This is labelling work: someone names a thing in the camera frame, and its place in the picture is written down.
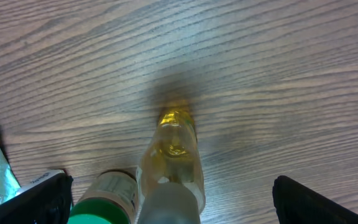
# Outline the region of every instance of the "brown tabletop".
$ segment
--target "brown tabletop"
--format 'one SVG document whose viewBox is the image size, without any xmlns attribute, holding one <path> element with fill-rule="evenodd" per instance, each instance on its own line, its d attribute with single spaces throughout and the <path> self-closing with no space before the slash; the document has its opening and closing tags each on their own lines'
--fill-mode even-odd
<svg viewBox="0 0 358 224">
<path fill-rule="evenodd" d="M 202 223 L 278 223 L 287 175 L 358 213 L 358 1 L 0 0 L 0 130 L 21 184 L 134 172 L 187 98 Z"/>
</svg>

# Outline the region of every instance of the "bottle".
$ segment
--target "bottle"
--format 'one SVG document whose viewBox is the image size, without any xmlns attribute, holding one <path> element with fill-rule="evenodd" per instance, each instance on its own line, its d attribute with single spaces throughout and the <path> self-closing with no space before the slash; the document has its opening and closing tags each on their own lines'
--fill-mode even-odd
<svg viewBox="0 0 358 224">
<path fill-rule="evenodd" d="M 137 183 L 133 176 L 113 170 L 102 173 L 70 212 L 68 224 L 134 224 Z"/>
<path fill-rule="evenodd" d="M 200 222 L 205 206 L 204 177 L 188 106 L 172 106 L 162 113 L 136 176 L 140 204 L 144 205 L 139 223 L 158 223 L 152 216 L 158 213 L 161 217 L 160 208 L 176 213 L 169 219 L 171 223 L 181 218 Z"/>
</svg>

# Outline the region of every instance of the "green lid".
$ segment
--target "green lid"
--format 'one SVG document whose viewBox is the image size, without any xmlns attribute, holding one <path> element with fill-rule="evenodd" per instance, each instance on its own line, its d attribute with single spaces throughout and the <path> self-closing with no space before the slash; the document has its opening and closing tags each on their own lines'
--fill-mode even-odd
<svg viewBox="0 0 358 224">
<path fill-rule="evenodd" d="M 91 198 L 76 204 L 70 212 L 68 224 L 128 224 L 125 212 L 117 205 L 101 198 Z"/>
</svg>

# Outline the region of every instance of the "jar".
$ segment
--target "jar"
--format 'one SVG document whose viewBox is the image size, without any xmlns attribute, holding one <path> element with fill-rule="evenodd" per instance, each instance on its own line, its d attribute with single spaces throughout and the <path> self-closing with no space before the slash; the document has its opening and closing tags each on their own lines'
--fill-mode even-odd
<svg viewBox="0 0 358 224">
<path fill-rule="evenodd" d="M 70 212 L 68 224 L 134 224 L 137 211 L 135 178 L 121 170 L 102 173 Z"/>
</svg>

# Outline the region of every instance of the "wood grain surface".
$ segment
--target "wood grain surface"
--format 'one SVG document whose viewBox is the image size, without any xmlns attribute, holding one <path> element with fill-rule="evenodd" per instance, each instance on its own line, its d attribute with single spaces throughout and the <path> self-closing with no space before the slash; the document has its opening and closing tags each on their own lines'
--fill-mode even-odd
<svg viewBox="0 0 358 224">
<path fill-rule="evenodd" d="M 278 223 L 287 175 L 358 213 L 358 0 L 0 0 L 0 130 L 21 184 L 131 172 L 164 102 L 196 120 L 202 223 Z"/>
</svg>

